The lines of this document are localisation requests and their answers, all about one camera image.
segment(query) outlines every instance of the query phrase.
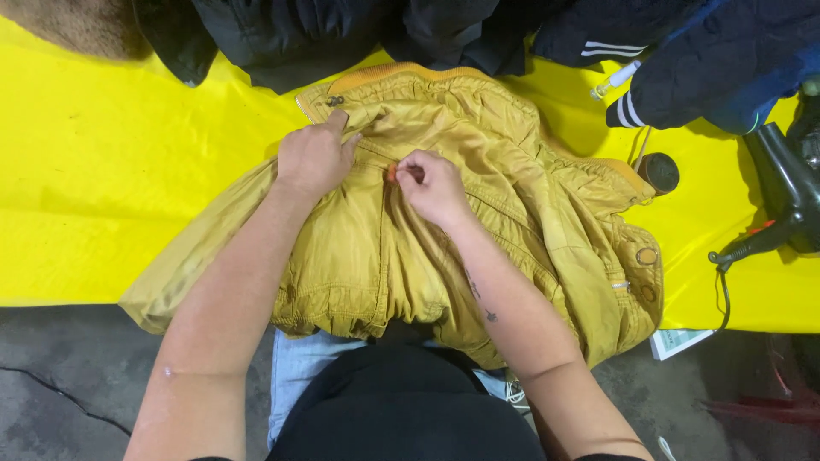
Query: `light blue jeans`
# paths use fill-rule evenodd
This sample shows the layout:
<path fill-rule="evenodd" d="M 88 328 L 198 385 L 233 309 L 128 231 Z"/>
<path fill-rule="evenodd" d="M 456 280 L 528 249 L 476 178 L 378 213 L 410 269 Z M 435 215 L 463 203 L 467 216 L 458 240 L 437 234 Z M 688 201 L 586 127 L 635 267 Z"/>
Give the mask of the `light blue jeans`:
<path fill-rule="evenodd" d="M 285 333 L 276 330 L 271 367 L 271 416 L 267 421 L 268 449 L 273 448 L 285 418 L 313 378 L 343 352 L 365 345 L 366 341 L 339 338 L 325 331 L 301 340 L 289 340 L 285 338 Z M 425 345 L 441 347 L 433 341 L 428 341 Z M 506 381 L 503 370 L 477 370 L 475 374 L 487 388 L 487 392 L 500 399 L 505 398 Z"/>

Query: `brown circular object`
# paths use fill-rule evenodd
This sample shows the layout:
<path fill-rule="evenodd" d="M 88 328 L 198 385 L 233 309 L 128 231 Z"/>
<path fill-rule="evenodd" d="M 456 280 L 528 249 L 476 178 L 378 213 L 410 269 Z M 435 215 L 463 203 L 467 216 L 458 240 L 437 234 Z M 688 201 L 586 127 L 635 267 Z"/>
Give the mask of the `brown circular object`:
<path fill-rule="evenodd" d="M 638 166 L 638 176 L 655 189 L 655 195 L 669 194 L 681 182 L 681 172 L 675 161 L 662 152 L 644 155 Z"/>
<path fill-rule="evenodd" d="M 644 296 L 647 301 L 655 301 L 657 296 L 655 295 L 655 290 L 649 285 L 644 285 L 640 287 L 640 293 Z"/>
<path fill-rule="evenodd" d="M 639 264 L 651 266 L 658 261 L 658 252 L 649 247 L 642 248 L 638 250 L 638 253 L 635 255 L 635 259 L 638 260 Z"/>

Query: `black hair dryer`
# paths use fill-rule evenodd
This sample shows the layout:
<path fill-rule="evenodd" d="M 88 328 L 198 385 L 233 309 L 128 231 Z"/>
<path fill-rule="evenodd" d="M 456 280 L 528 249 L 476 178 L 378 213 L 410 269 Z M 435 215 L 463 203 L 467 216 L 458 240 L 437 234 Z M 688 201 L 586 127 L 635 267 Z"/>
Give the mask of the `black hair dryer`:
<path fill-rule="evenodd" d="M 735 261 L 751 254 L 772 251 L 788 243 L 797 253 L 820 252 L 820 178 L 809 164 L 789 149 L 786 137 L 774 123 L 743 135 L 758 172 L 767 225 L 731 242 L 709 261 L 726 273 Z"/>

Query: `white stripe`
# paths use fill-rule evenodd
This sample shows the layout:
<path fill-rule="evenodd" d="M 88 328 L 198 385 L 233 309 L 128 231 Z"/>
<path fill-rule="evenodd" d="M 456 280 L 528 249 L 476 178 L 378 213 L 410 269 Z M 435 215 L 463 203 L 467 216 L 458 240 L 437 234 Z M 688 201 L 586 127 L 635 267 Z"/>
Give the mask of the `white stripe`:
<path fill-rule="evenodd" d="M 615 49 L 637 49 L 641 50 L 646 47 L 633 47 L 631 45 L 610 45 L 609 43 L 601 43 L 601 42 L 586 42 L 584 45 L 587 48 L 598 47 L 598 48 L 615 48 Z"/>
<path fill-rule="evenodd" d="M 626 121 L 626 117 L 623 116 L 623 96 L 617 99 L 617 119 L 621 121 L 621 125 L 625 126 L 626 128 L 635 128 L 634 126 L 630 125 L 628 121 Z"/>
<path fill-rule="evenodd" d="M 626 108 L 629 109 L 629 116 L 632 117 L 632 121 L 634 121 L 638 126 L 646 126 L 646 124 L 641 121 L 638 117 L 638 114 L 635 113 L 635 108 L 632 106 L 632 92 L 626 92 Z"/>
<path fill-rule="evenodd" d="M 593 56 L 595 54 L 617 54 L 621 56 L 638 56 L 641 54 L 642 51 L 634 51 L 634 52 L 625 52 L 625 51 L 615 51 L 615 50 L 607 50 L 607 49 L 596 49 L 593 51 L 582 51 L 582 56 Z"/>

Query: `small glass bottle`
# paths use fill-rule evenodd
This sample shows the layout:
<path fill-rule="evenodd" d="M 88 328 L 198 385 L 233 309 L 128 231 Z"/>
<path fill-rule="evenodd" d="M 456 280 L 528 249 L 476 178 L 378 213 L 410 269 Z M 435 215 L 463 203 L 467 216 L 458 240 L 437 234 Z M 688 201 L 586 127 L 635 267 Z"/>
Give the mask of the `small glass bottle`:
<path fill-rule="evenodd" d="M 638 67 L 640 67 L 640 61 L 637 60 L 625 65 L 623 68 L 610 75 L 609 78 L 604 80 L 603 83 L 598 84 L 591 89 L 590 96 L 595 101 L 600 101 L 607 95 L 607 93 L 609 93 L 611 88 L 617 88 L 629 80 L 629 78 L 632 77 L 632 74 L 635 74 L 638 70 Z"/>

